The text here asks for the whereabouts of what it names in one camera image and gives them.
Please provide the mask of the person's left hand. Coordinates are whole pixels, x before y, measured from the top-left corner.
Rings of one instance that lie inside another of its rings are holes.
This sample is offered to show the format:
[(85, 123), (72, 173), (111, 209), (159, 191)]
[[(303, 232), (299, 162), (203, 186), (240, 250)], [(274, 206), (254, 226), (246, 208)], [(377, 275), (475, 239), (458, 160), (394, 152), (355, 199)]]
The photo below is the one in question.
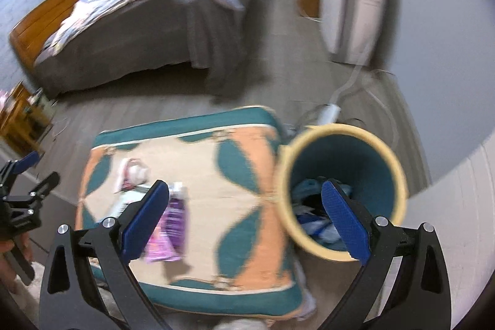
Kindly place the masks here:
[(34, 277), (32, 261), (33, 251), (28, 233), (1, 241), (1, 277), (13, 280), (21, 276), (24, 282), (31, 282)]

